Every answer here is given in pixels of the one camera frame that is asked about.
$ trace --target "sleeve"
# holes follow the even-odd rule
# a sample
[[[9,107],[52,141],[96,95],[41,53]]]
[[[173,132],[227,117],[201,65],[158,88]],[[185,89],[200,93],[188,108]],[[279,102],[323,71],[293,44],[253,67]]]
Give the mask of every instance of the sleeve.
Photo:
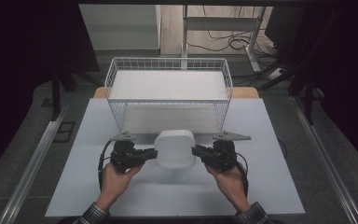
[[[93,203],[74,224],[100,224],[109,218],[109,214]]]
[[[253,203],[249,211],[236,214],[232,219],[235,224],[272,224],[259,203]]]

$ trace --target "white table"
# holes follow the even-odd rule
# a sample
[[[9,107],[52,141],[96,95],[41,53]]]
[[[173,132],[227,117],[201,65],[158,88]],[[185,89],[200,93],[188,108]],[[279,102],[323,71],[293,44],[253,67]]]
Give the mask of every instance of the white table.
[[[224,129],[251,135],[235,142],[249,164],[249,202],[259,201],[268,214],[305,213],[262,99],[233,99]],[[91,99],[46,217],[81,216],[100,192],[97,166],[106,141],[118,134],[105,99]],[[150,137],[137,137],[136,148],[152,147]],[[196,143],[211,145],[211,136]],[[183,170],[164,170],[147,161],[127,191],[112,206],[113,217],[232,216],[235,209],[197,158]]]

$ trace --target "white wire basket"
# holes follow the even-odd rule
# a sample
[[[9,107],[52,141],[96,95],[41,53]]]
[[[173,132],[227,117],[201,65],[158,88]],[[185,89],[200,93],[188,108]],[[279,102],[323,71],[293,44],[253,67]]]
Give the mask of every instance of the white wire basket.
[[[219,133],[232,94],[225,59],[114,58],[105,95],[120,131]]]

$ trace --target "hand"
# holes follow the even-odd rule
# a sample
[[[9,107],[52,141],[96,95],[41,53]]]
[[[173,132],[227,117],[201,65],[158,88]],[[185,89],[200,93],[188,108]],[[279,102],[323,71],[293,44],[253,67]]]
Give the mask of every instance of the hand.
[[[251,208],[243,191],[241,173],[236,166],[222,173],[208,165],[205,165],[205,168],[209,174],[213,175],[217,187],[232,203],[237,212],[244,213]]]
[[[107,163],[103,168],[103,186],[97,206],[105,212],[109,211],[110,206],[117,198],[126,191],[130,181],[142,168],[142,165],[131,168],[127,173],[122,174],[112,163]]]

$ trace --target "cable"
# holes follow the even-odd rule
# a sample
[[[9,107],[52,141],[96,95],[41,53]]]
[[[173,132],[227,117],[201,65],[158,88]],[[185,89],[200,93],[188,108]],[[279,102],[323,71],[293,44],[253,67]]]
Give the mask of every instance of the cable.
[[[210,51],[222,51],[223,49],[227,49],[229,47],[229,45],[227,45],[226,47],[222,48],[222,49],[207,49],[203,46],[199,46],[199,45],[192,45],[192,44],[189,44],[188,42],[186,42],[189,46],[191,47],[195,47],[195,48],[200,48],[200,49],[206,49],[206,50],[210,50]]]
[[[240,7],[240,12],[238,13],[238,17],[241,15],[242,7]]]
[[[209,37],[212,38],[212,39],[226,39],[226,38],[230,38],[230,37],[236,36],[236,35],[248,34],[248,33],[250,33],[250,31],[241,32],[241,33],[238,33],[238,34],[236,34],[236,35],[234,35],[233,33],[234,33],[234,32],[232,32],[231,35],[226,35],[226,36],[211,36],[210,31],[208,31]]]
[[[266,69],[264,69],[263,72],[261,72],[261,74],[260,74],[258,77],[256,77],[255,79],[253,79],[253,80],[248,84],[248,87],[252,86],[252,84],[253,84],[254,82],[257,82],[257,80],[261,79],[262,77],[265,77],[265,76],[269,75],[269,74],[270,74],[270,71],[271,71],[273,68],[279,66],[281,63],[282,63],[281,60],[275,61],[272,65],[270,65],[269,67],[267,67]]]
[[[258,49],[254,49],[256,55],[268,55],[268,56],[277,58],[277,55],[275,55],[275,54],[270,54],[270,53],[264,52],[264,51],[261,49],[260,45],[258,44],[257,40],[255,41],[255,43],[256,43],[257,46],[258,46]]]
[[[255,77],[258,76],[258,74],[252,74],[252,75],[245,75],[245,76],[231,76],[231,77]]]
[[[100,163],[98,164],[98,181],[100,183],[100,189],[103,187],[103,161],[105,160],[104,154],[106,152],[107,147],[109,147],[112,140],[107,141],[106,145],[103,148],[103,153],[100,156]]]
[[[254,75],[249,75],[249,76],[243,76],[243,77],[255,77],[255,76],[258,76],[259,74],[254,74]],[[251,81],[251,79],[246,79],[246,80],[244,80],[244,81],[239,81],[239,82],[236,82],[236,83],[232,83],[232,85],[234,86],[234,87],[236,87],[236,86],[238,86],[238,85],[240,85],[240,84],[242,84],[242,83],[244,83],[244,82],[247,82],[247,81]]]
[[[246,174],[248,174],[249,168],[248,168],[248,161],[238,152],[236,152],[237,155],[241,156],[243,158],[243,160],[245,161],[245,165],[246,165]]]
[[[269,66],[272,66],[273,63],[265,64],[265,63],[261,62],[260,59],[262,59],[262,58],[276,58],[276,57],[274,57],[274,56],[268,56],[268,55],[259,55],[259,56],[257,56],[257,61],[258,61],[258,63],[261,63],[261,64],[263,64],[263,65],[266,66],[266,67],[269,67]]]
[[[202,10],[203,10],[203,13],[204,13],[204,16],[208,16],[207,13],[206,13],[206,10],[205,10],[205,6],[202,6]],[[228,14],[228,16],[230,16],[233,12],[234,12],[234,17],[235,17],[235,11],[237,10],[237,7],[234,7],[233,10],[231,10],[231,12]],[[224,38],[229,38],[229,37],[232,37],[233,36],[233,33],[231,33],[231,35],[227,35],[227,36],[212,36],[210,31],[208,31],[208,35],[210,38],[213,38],[213,39],[224,39]],[[239,33],[239,34],[236,34],[236,35],[244,35],[244,34],[247,34],[247,33],[250,33],[250,32],[242,32],[242,33]]]
[[[236,47],[232,46],[232,43],[234,43],[234,42],[241,42],[242,46],[240,48],[236,48]],[[232,36],[231,38],[228,39],[228,45],[232,49],[240,50],[240,49],[245,49],[249,45],[249,41],[244,38],[237,38],[237,37]]]

